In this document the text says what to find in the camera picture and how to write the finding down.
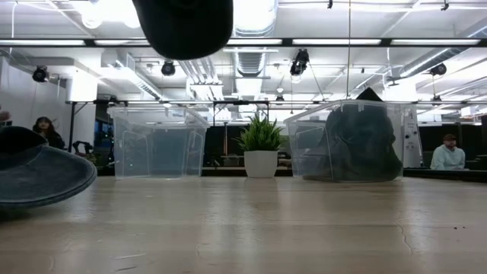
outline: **light blue shirt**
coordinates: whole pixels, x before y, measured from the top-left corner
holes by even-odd
[[[465,168],[465,152],[455,147],[453,151],[445,145],[437,147],[431,160],[432,170],[461,170]]]

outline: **table surface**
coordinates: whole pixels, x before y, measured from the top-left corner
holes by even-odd
[[[2,274],[485,273],[487,185],[99,178],[0,212]]]

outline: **clear plastic storage bin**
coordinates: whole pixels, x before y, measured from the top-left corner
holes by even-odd
[[[199,176],[208,122],[186,107],[111,107],[115,176]]]
[[[294,176],[331,181],[402,176],[406,108],[341,100],[286,119]]]

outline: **potted plant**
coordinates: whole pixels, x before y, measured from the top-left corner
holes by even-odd
[[[245,171],[251,178],[272,178],[277,170],[277,151],[284,139],[281,130],[267,119],[256,114],[251,118],[250,128],[236,138],[243,149]]]

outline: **long hair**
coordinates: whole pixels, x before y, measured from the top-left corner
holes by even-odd
[[[37,118],[36,124],[33,125],[33,127],[32,127],[32,130],[34,132],[36,132],[36,133],[41,133],[42,132],[42,130],[39,128],[39,123],[41,123],[41,122],[45,122],[45,123],[48,123],[49,124],[49,127],[46,130],[46,135],[47,136],[58,135],[58,133],[54,129],[53,122],[49,118],[47,118],[45,116]]]

